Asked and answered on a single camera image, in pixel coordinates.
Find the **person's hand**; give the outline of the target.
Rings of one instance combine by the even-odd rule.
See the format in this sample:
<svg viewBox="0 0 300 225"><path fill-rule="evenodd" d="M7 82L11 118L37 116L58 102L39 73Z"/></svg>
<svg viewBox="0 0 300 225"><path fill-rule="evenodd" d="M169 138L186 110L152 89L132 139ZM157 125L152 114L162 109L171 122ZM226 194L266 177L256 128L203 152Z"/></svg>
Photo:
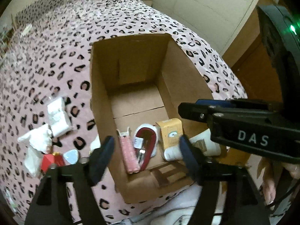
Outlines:
<svg viewBox="0 0 300 225"><path fill-rule="evenodd" d="M299 164L281 163L281 165L290 173L292 178L299 179ZM263 195L265 204L269 205L276 198L275 178L270 159L261 158L257 168L257 177L260 176L262 170L264 170L262 178Z"/></svg>

